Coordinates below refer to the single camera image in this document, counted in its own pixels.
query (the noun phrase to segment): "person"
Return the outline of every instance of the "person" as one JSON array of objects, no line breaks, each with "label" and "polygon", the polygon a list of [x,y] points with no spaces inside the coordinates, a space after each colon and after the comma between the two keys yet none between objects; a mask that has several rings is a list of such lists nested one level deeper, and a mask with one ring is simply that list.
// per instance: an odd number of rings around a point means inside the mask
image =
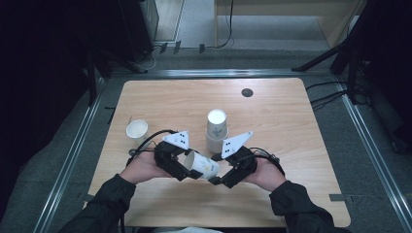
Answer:
[{"label": "person", "polygon": [[[114,232],[130,206],[136,184],[154,178],[171,176],[155,165],[153,152],[142,152],[120,174],[103,183],[87,206],[59,232]],[[273,213],[285,217],[291,233],[349,232],[334,227],[330,213],[312,203],[304,186],[287,181],[278,168],[264,158],[257,158],[257,170],[243,182],[271,192]]]}]

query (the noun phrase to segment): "hand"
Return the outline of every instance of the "hand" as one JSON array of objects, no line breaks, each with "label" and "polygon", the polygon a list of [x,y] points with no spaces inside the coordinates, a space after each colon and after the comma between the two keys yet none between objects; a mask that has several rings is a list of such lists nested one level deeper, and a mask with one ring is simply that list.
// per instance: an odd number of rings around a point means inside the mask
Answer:
[{"label": "hand", "polygon": [[161,168],[155,165],[155,155],[152,151],[140,153],[130,164],[124,168],[120,176],[130,183],[142,183],[153,178],[171,178]]},{"label": "hand", "polygon": [[243,182],[254,183],[270,192],[285,181],[286,178],[279,169],[265,158],[257,158],[257,170],[243,180]]}]

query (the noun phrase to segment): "white cup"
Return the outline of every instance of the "white cup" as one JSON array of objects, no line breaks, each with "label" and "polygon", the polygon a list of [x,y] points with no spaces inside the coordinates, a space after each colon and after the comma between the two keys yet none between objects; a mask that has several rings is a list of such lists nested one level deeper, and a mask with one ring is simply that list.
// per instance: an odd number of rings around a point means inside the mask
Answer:
[{"label": "white cup", "polygon": [[215,140],[227,135],[226,113],[223,110],[215,109],[207,115],[207,135]]},{"label": "white cup", "polygon": [[126,128],[126,135],[141,145],[148,139],[149,125],[142,119],[131,121]]},{"label": "white cup", "polygon": [[229,133],[229,130],[227,129],[226,135],[224,135],[224,137],[222,137],[221,139],[213,139],[206,132],[206,146],[207,146],[207,149],[211,153],[214,153],[214,154],[222,153],[223,140],[227,139],[228,133]]},{"label": "white cup", "polygon": [[188,170],[195,170],[203,175],[201,179],[209,180],[214,178],[219,172],[219,164],[210,158],[192,150],[185,159],[184,166]]}]

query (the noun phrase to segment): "wooden desk in background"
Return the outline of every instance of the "wooden desk in background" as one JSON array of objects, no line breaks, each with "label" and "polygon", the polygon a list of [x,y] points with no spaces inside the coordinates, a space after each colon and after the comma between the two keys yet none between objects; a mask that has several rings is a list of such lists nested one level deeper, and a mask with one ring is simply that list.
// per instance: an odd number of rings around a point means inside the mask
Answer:
[{"label": "wooden desk in background", "polygon": [[[327,43],[335,47],[365,0],[234,0],[234,16],[316,16]],[[231,0],[215,0],[215,47],[218,16],[230,16]]]},{"label": "wooden desk in background", "polygon": [[[251,89],[252,97],[242,90]],[[312,201],[327,209],[337,226],[348,226],[345,202],[332,202],[340,188],[326,147],[300,79],[240,79],[132,81],[124,85],[103,147],[89,194],[124,168],[128,151],[137,146],[125,135],[130,118],[144,119],[150,134],[162,129],[189,132],[189,146],[212,156],[206,149],[207,114],[222,109],[227,114],[229,137],[247,131],[254,135],[246,147],[259,147],[281,159],[287,179],[308,189]],[[155,138],[160,142],[160,135]],[[220,161],[219,176],[230,167]],[[154,179],[137,184],[125,215],[128,226],[283,227],[274,216],[269,192],[250,183],[232,189],[207,181]]]}]

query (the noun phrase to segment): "black sleeve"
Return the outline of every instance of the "black sleeve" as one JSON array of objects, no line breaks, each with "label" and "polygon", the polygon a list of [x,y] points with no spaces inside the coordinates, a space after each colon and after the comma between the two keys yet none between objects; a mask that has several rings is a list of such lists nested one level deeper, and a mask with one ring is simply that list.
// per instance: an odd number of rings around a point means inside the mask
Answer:
[{"label": "black sleeve", "polygon": [[59,232],[108,232],[118,226],[128,210],[136,185],[115,175],[103,183],[96,196]]},{"label": "black sleeve", "polygon": [[334,227],[331,214],[310,200],[304,186],[285,182],[270,195],[272,210],[276,216],[285,216],[291,233],[333,233],[349,232]]}]

